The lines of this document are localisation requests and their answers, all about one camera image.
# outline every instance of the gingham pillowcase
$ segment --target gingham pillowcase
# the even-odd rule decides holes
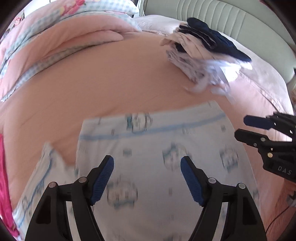
[[[99,2],[105,9],[129,15],[139,12],[139,9],[131,0],[86,0],[85,2]]]

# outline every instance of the blue stripe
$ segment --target blue stripe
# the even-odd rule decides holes
[[[20,224],[17,224],[17,227],[20,228],[25,220],[25,216],[26,216],[26,213],[27,211],[29,210],[30,206],[32,205],[33,203],[33,199],[34,199],[34,196],[36,195],[37,191],[39,190],[39,188],[41,186],[44,187],[44,180],[45,178],[47,177],[47,175],[49,174],[49,171],[51,170],[52,168],[52,153],[54,152],[54,149],[52,149],[50,152],[49,152],[49,158],[50,158],[50,161],[49,161],[49,166],[48,166],[48,169],[46,171],[46,173],[44,174],[43,178],[40,180],[40,182],[36,185],[35,189],[34,189],[34,192],[33,192],[33,195],[31,197],[31,200],[30,202],[28,203],[28,206],[26,207],[26,209],[24,210],[24,216],[22,217],[21,221],[20,221]]]
[[[197,121],[197,122],[184,123],[184,124],[179,124],[179,125],[169,125],[169,126],[149,129],[147,131],[129,132],[129,133],[123,133],[123,134],[117,134],[117,135],[95,135],[95,136],[80,135],[79,140],[87,140],[87,141],[115,140],[115,139],[121,139],[121,138],[137,137],[137,136],[142,136],[142,135],[147,135],[147,134],[155,134],[155,133],[161,133],[161,132],[174,131],[174,130],[179,130],[179,129],[183,129],[183,128],[194,128],[194,127],[199,127],[199,126],[203,126],[206,124],[210,124],[210,123],[218,121],[224,117],[226,117],[226,114],[221,113],[215,117],[201,120],[201,121]]]

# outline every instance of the black clamp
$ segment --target black clamp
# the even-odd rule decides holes
[[[191,159],[181,159],[181,171],[194,201],[203,208],[189,241],[211,241],[223,202],[228,202],[221,241],[267,241],[258,209],[243,183],[228,186],[208,178]]]
[[[242,129],[234,133],[238,141],[258,149],[266,171],[296,183],[296,117],[282,113],[274,113],[266,118],[247,115],[244,123],[265,130],[273,128],[292,138],[291,142],[281,142]]]
[[[104,241],[91,206],[101,199],[113,169],[113,158],[106,156],[87,177],[61,186],[51,182],[34,211],[25,241],[73,241],[66,201],[72,202],[81,240]]]
[[[104,241],[91,206],[101,199],[113,169],[113,158],[106,156],[87,177],[61,186],[51,182],[32,216],[25,241],[72,241],[66,201],[72,202],[81,241]],[[194,200],[204,207],[189,241],[212,241],[222,202],[228,202],[228,209],[221,241],[266,241],[259,212],[244,184],[222,185],[197,169],[188,156],[181,160],[181,171]]]

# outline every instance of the metal rivet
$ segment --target metal rivet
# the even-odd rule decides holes
[[[51,182],[50,184],[48,184],[48,186],[49,186],[50,188],[54,188],[54,187],[56,186],[56,183],[55,183],[55,182]]]
[[[210,177],[208,179],[208,181],[209,181],[209,183],[212,183],[212,184],[216,183],[216,179],[215,178],[212,178],[212,177]]]
[[[78,181],[79,181],[80,183],[85,183],[86,180],[87,180],[86,177],[81,177],[81,178],[78,179]]]
[[[243,184],[243,183],[240,183],[240,184],[239,184],[239,188],[240,188],[240,189],[245,189],[245,188],[246,188],[246,185]]]

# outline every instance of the magenta fabric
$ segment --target magenta fabric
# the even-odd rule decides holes
[[[19,236],[19,232],[15,226],[12,217],[12,207],[10,203],[9,190],[8,190],[8,179],[5,167],[5,153],[3,136],[0,134],[0,216],[4,225],[7,227],[9,232],[14,236]]]

